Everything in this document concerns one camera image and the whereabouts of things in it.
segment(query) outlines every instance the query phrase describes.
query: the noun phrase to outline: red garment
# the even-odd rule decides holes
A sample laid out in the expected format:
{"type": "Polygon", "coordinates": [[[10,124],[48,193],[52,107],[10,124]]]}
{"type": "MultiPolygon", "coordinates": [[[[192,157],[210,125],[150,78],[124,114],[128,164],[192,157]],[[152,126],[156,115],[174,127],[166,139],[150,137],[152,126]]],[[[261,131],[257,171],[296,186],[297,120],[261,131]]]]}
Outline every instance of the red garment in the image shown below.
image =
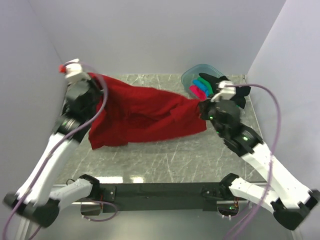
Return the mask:
{"type": "Polygon", "coordinates": [[[108,86],[108,100],[89,132],[92,149],[163,141],[206,130],[206,122],[199,118],[198,99],[153,87],[131,86],[108,76],[103,79],[108,86]]]}

